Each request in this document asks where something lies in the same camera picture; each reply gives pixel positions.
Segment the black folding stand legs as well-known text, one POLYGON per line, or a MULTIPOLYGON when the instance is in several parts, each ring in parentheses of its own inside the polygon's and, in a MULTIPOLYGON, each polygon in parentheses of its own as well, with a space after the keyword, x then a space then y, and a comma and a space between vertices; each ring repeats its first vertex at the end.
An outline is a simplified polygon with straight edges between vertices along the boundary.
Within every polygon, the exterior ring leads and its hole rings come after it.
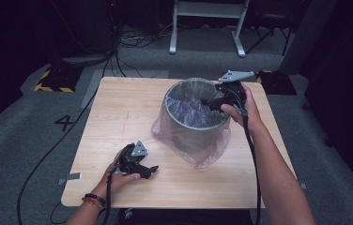
POLYGON ((273 34, 276 29, 279 29, 285 38, 285 43, 282 51, 282 56, 285 56, 287 51, 287 45, 289 43, 292 30, 293 30, 293 16, 291 13, 288 14, 275 14, 275 13, 256 13, 256 26, 255 31, 258 33, 258 28, 264 27, 268 31, 264 36, 260 36, 259 39, 250 47, 246 53, 249 53, 257 45, 259 45, 266 37, 273 34))

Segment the person's right hand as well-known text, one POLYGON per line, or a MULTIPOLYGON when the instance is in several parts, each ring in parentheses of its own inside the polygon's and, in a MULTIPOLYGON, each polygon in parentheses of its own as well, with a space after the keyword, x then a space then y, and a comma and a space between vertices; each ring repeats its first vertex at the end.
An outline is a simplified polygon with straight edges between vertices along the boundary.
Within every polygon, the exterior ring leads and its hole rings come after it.
MULTIPOLYGON (((251 89, 244 83, 241 86, 243 87, 246 95, 245 109, 248 112, 248 129, 251 133, 254 133, 255 131, 265 128, 265 125, 261 119, 255 100, 253 99, 251 89)), ((239 123, 242 126, 244 125, 243 117, 235 107, 228 104, 223 104, 221 109, 225 113, 229 114, 236 123, 239 123)))

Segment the white metal stand frame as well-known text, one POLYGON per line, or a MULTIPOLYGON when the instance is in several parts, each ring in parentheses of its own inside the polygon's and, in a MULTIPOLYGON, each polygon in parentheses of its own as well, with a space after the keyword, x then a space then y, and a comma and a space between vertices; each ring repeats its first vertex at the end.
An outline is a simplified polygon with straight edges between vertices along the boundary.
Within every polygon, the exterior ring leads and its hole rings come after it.
POLYGON ((238 55, 244 57, 246 52, 240 41, 239 35, 250 5, 251 0, 242 0, 242 3, 208 3, 208 2, 187 2, 175 0, 173 6, 173 28, 170 39, 169 53, 177 52, 177 19, 179 17, 206 17, 221 19, 238 19, 237 28, 232 32, 238 55))

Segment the grey column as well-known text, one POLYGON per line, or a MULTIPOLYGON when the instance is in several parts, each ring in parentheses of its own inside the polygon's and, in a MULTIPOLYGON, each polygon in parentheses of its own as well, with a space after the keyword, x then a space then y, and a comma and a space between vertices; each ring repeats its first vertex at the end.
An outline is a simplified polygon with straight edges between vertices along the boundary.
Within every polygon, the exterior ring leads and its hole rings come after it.
POLYGON ((337 0, 312 0, 279 66, 280 72, 286 75, 299 74, 333 12, 336 2, 337 0))

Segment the black yellow striped base plate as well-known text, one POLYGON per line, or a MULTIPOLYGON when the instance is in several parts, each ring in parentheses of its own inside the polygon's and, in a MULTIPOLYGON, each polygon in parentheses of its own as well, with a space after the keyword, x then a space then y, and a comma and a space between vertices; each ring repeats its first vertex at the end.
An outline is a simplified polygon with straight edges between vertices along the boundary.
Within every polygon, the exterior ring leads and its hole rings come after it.
POLYGON ((41 75, 35 91, 73 93, 76 91, 82 72, 81 67, 65 69, 48 67, 41 75))
POLYGON ((255 74, 267 95, 295 96, 297 91, 290 78, 280 71, 259 70, 255 74))

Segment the grey tape strip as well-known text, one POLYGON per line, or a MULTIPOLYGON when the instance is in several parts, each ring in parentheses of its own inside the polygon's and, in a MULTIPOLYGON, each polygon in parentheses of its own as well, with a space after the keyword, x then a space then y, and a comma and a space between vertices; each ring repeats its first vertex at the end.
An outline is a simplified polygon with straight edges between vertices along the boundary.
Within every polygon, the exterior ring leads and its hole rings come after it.
POLYGON ((65 178, 59 178, 58 181, 57 181, 57 185, 63 186, 69 180, 76 180, 76 179, 81 179, 81 178, 82 178, 82 173, 81 172, 70 173, 65 178))

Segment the person's left hand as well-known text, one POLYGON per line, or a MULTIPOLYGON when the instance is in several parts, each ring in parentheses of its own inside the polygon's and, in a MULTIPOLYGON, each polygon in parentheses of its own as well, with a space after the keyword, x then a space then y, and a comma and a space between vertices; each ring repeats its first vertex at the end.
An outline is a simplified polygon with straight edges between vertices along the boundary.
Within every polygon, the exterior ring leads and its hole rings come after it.
POLYGON ((108 166, 108 168, 105 170, 102 178, 98 182, 98 184, 95 186, 95 188, 92 190, 92 192, 100 197, 105 197, 107 195, 107 185, 108 185, 108 176, 112 176, 112 181, 110 182, 111 187, 110 187, 110 193, 114 194, 118 192, 121 188, 126 186, 127 184, 134 182, 136 180, 139 180, 141 178, 139 173, 132 173, 128 175, 118 175, 118 174, 112 174, 111 169, 114 167, 116 164, 119 155, 121 152, 118 152, 115 155, 114 161, 108 166))

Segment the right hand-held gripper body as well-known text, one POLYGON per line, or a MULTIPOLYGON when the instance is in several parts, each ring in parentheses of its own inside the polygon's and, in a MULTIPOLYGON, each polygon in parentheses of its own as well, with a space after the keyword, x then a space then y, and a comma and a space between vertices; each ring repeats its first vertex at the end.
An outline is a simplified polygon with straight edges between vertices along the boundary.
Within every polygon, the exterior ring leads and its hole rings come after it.
POLYGON ((223 97, 220 98, 222 105, 229 104, 231 106, 236 105, 239 109, 243 109, 246 101, 246 95, 243 87, 241 86, 241 80, 252 77, 254 73, 252 71, 231 71, 228 70, 215 85, 217 91, 223 93, 223 97))

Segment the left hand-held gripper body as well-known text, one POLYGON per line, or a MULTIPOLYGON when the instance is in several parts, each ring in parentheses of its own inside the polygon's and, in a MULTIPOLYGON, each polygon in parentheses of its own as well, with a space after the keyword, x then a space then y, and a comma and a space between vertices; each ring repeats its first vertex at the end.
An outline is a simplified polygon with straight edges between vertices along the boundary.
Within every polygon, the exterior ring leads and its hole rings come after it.
POLYGON ((122 149, 117 166, 117 174, 127 175, 132 173, 146 172, 145 166, 140 161, 148 155, 144 145, 138 141, 137 143, 128 144, 122 149))

